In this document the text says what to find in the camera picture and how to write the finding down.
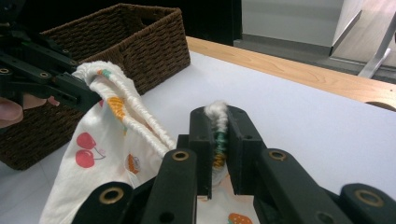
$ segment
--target human hand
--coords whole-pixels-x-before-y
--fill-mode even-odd
[[[41,106],[47,101],[52,105],[59,104],[59,102],[55,101],[53,97],[50,97],[48,100],[46,100],[37,98],[33,95],[24,94],[22,108],[17,103],[0,97],[0,128],[5,128],[21,122],[23,119],[23,109],[30,109]]]

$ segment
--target brass insert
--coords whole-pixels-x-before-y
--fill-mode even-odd
[[[9,70],[6,69],[6,68],[0,68],[0,73],[1,74],[7,74],[7,73],[9,73]]]
[[[355,196],[361,200],[361,202],[367,203],[373,207],[384,206],[384,201],[381,199],[381,197],[367,189],[355,190]]]
[[[41,76],[41,77],[48,77],[49,74],[48,74],[48,73],[40,73],[40,76]]]
[[[104,190],[100,196],[99,201],[104,204],[116,203],[123,197],[123,190],[117,187],[111,187]]]
[[[270,151],[269,155],[273,160],[276,160],[276,161],[283,161],[287,158],[285,153],[283,153],[281,151],[276,151],[276,150]]]
[[[172,154],[172,158],[175,161],[184,161],[189,158],[189,153],[185,151],[177,151],[174,154]]]

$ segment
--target screw hole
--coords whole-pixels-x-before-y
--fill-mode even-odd
[[[322,223],[325,224],[333,224],[334,219],[332,218],[332,216],[330,216],[329,214],[323,213],[323,212],[318,212],[317,213],[317,218],[319,221],[321,221]]]
[[[172,155],[175,161],[184,161],[189,157],[189,153],[185,151],[177,151]]]
[[[40,76],[41,76],[41,77],[48,77],[49,74],[48,74],[48,73],[40,73]]]
[[[104,190],[100,196],[99,201],[104,204],[116,203],[123,197],[123,190],[120,188],[109,188]]]
[[[6,68],[0,68],[0,73],[1,73],[1,74],[8,74],[8,73],[9,73],[9,70],[6,69]]]
[[[384,201],[377,194],[366,190],[366,189],[358,189],[355,191],[355,196],[363,203],[369,204],[373,207],[382,207],[384,206]]]
[[[276,161],[283,161],[287,158],[286,154],[281,151],[270,151],[270,157]]]
[[[175,215],[170,212],[164,212],[160,215],[161,223],[169,223],[172,222],[174,219],[175,219]]]

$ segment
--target white wall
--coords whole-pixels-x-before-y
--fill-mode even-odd
[[[363,0],[242,0],[243,34],[331,47]],[[344,10],[344,6],[356,7]]]

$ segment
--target floor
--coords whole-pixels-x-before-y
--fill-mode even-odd
[[[367,63],[377,51],[382,37],[396,12],[394,0],[366,0],[361,17],[350,30],[333,57]],[[389,44],[390,54],[383,62],[385,66],[396,67],[396,43]]]
[[[257,36],[243,35],[234,41],[234,46],[280,58],[308,63],[356,76],[375,55],[390,21],[396,11],[394,0],[365,0],[361,17],[347,33],[332,56],[329,52],[317,51],[292,42],[279,43]],[[390,54],[372,79],[396,84],[396,43],[389,44]]]
[[[0,224],[38,223],[66,146],[25,171],[0,162]]]

